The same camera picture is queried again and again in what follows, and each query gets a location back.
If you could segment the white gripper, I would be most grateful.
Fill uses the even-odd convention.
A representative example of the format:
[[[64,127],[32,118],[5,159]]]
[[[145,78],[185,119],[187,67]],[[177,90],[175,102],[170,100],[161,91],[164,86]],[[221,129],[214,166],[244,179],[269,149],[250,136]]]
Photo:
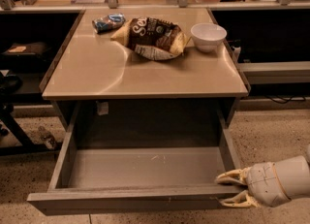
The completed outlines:
[[[274,162],[224,172],[215,178],[215,182],[248,185],[249,191],[243,190],[231,198],[220,200],[220,204],[228,208],[258,208],[260,204],[278,207],[291,200],[280,183]]]

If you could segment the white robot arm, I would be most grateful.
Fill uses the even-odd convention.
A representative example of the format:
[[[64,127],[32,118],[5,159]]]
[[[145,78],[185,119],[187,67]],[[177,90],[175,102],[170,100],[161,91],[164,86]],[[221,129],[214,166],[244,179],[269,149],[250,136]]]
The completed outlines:
[[[220,204],[228,208],[275,208],[294,199],[309,197],[310,144],[306,146],[305,156],[224,172],[215,178],[215,182],[245,187],[235,196],[220,200]]]

